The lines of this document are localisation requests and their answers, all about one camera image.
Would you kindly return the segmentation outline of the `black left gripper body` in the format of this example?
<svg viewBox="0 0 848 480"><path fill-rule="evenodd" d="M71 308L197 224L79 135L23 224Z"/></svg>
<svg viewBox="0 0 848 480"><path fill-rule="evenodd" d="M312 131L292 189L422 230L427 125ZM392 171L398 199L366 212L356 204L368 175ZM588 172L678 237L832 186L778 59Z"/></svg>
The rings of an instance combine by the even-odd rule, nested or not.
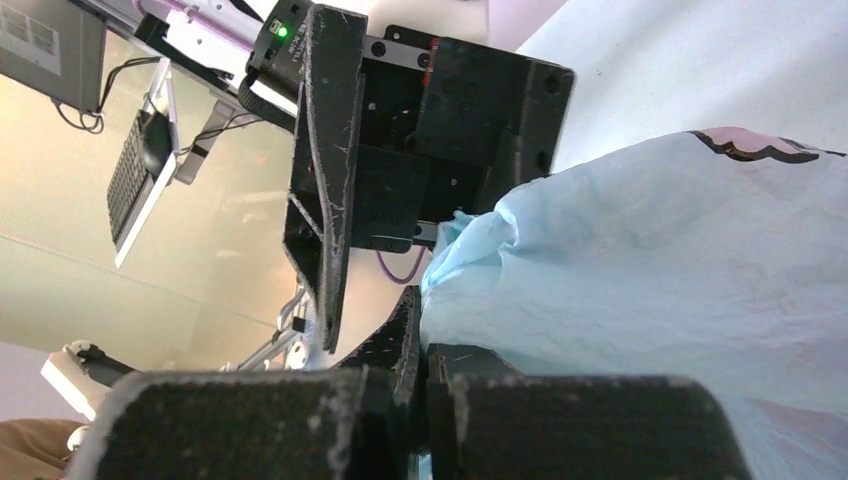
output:
<svg viewBox="0 0 848 480"><path fill-rule="evenodd" d="M551 172L573 70L394 25L367 38L362 66L353 247L431 245L456 212Z"/></svg>

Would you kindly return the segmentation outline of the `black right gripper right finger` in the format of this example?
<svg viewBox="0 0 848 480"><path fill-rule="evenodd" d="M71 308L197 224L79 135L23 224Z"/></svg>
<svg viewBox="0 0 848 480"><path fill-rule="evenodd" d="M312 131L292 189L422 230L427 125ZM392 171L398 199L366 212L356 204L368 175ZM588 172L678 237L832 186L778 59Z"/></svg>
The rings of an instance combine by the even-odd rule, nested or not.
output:
<svg viewBox="0 0 848 480"><path fill-rule="evenodd" d="M429 448L438 479L747 479L729 420L668 376L533 376L492 351L432 344Z"/></svg>

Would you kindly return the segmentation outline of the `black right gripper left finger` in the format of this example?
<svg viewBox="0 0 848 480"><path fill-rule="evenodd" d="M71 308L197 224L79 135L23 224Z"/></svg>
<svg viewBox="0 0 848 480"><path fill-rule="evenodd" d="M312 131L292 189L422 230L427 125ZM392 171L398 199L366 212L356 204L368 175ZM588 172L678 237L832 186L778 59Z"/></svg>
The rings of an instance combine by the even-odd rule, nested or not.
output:
<svg viewBox="0 0 848 480"><path fill-rule="evenodd" d="M421 295L327 370L133 374L70 479L414 479Z"/></svg>

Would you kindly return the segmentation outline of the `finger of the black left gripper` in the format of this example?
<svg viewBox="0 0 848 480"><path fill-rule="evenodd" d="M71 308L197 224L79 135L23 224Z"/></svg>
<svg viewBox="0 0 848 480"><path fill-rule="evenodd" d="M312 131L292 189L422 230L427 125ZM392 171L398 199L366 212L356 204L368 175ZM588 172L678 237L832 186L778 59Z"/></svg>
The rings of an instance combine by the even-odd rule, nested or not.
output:
<svg viewBox="0 0 848 480"><path fill-rule="evenodd" d="M316 338L333 353L351 248L367 18L316 4L305 27L283 250L314 302Z"/></svg>

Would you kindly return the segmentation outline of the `light blue printed plastic bag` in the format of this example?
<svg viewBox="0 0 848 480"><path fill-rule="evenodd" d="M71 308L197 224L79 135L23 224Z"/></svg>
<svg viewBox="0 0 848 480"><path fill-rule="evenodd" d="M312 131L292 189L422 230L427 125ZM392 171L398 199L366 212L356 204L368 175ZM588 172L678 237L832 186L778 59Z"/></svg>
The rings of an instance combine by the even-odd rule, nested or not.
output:
<svg viewBox="0 0 848 480"><path fill-rule="evenodd" d="M758 479L847 475L847 157L733 127L650 139L439 228L424 344L714 393Z"/></svg>

